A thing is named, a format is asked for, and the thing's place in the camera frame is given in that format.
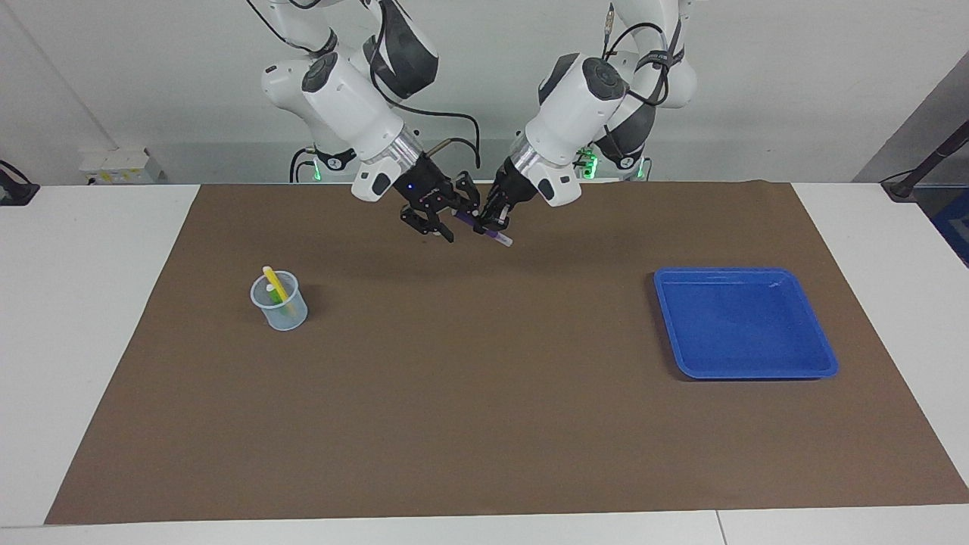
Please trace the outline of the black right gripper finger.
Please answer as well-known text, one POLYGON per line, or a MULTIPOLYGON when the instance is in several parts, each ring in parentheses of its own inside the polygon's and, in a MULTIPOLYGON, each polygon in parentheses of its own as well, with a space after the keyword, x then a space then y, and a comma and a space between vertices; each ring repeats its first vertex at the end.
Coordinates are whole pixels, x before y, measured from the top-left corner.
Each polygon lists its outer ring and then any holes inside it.
POLYGON ((399 217, 409 227, 422 235, 437 234, 445 238, 449 244, 454 243, 454 234, 447 225, 443 224, 439 213, 451 209, 449 203, 424 203, 413 206, 405 204, 402 206, 399 217))

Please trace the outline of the purple marker pen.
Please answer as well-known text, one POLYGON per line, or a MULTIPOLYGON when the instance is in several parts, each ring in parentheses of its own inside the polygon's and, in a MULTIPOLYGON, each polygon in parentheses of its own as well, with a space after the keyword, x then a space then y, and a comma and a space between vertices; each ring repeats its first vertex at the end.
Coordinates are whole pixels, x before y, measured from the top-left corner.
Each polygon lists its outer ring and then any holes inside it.
POLYGON ((475 218, 469 213, 464 213, 464 211, 459 211, 459 210, 453 210, 451 211, 451 214, 453 214, 453 216, 456 217, 457 220, 471 227, 474 232, 477 232, 477 234, 483 235, 484 237, 491 238, 494 241, 497 241, 498 244, 502 244, 506 246, 506 248, 511 248, 511 246, 513 245, 513 240, 510 237, 508 237, 508 235, 504 235, 502 232, 488 230, 484 227, 481 227, 481 225, 478 224, 478 222, 475 221, 475 218))

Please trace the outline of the brown paper table mat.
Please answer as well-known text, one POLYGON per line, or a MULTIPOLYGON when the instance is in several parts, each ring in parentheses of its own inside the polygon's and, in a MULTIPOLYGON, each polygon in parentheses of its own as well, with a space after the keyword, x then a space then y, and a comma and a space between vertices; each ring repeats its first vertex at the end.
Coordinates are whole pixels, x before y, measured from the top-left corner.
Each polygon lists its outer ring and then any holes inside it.
POLYGON ((46 521, 969 503, 789 184, 591 184, 516 211, 511 248, 399 210, 201 187, 46 521), (252 304, 263 266, 300 327, 252 304), (673 266, 788 269, 837 375, 689 379, 652 286, 673 266))

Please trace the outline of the clear plastic cup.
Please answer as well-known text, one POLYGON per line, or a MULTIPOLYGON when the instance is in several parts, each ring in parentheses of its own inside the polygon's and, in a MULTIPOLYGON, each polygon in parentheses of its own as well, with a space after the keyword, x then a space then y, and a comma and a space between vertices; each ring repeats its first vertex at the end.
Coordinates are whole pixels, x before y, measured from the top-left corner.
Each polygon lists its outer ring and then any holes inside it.
POLYGON ((252 304, 262 311, 263 317, 266 318, 266 323, 269 324, 270 328, 280 332, 287 332, 304 324, 309 315, 309 310, 297 277, 287 272, 287 270, 276 270, 276 273, 288 291, 288 303, 293 307, 295 316, 282 315, 276 311, 276 307, 273 306, 270 297, 266 294, 267 281, 263 275, 253 283, 249 295, 252 304))

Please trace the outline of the blue plastic tray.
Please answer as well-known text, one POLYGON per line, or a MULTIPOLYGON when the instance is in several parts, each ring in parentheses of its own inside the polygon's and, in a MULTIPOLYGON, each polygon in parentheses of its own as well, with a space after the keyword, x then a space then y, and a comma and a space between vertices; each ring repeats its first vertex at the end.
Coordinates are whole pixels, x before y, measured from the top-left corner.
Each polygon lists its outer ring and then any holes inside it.
POLYGON ((802 283, 782 268, 654 273, 676 366, 706 381, 816 380, 839 362, 802 283))

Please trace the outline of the black stand pole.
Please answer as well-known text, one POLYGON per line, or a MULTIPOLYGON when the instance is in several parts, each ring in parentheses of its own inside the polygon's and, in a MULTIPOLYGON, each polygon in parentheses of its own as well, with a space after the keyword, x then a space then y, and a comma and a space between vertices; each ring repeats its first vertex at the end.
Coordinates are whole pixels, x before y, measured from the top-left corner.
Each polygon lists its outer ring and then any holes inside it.
POLYGON ((965 146, 966 142, 969 142, 969 118, 962 122, 941 145, 938 145, 938 148, 935 148, 916 167, 888 176, 880 180, 878 184, 886 192, 887 197, 896 201, 896 203, 917 203, 914 190, 918 184, 923 182, 924 177, 931 170, 934 170, 945 159, 965 146))

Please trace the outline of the blue object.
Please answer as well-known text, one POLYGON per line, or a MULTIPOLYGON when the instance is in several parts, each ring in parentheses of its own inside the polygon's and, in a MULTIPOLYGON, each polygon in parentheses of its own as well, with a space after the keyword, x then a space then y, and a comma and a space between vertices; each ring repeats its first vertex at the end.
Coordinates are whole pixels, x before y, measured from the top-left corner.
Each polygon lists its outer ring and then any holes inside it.
POLYGON ((969 188, 959 190, 941 210, 931 213, 930 221, 969 268, 969 188))

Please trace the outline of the black clamp mount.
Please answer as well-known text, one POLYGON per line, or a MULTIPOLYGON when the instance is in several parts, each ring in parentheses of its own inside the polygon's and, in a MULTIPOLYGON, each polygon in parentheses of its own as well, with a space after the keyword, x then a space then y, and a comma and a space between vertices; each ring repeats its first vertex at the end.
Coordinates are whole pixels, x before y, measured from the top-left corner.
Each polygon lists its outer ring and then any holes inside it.
POLYGON ((27 206, 39 190, 20 169, 0 159, 0 206, 27 206))

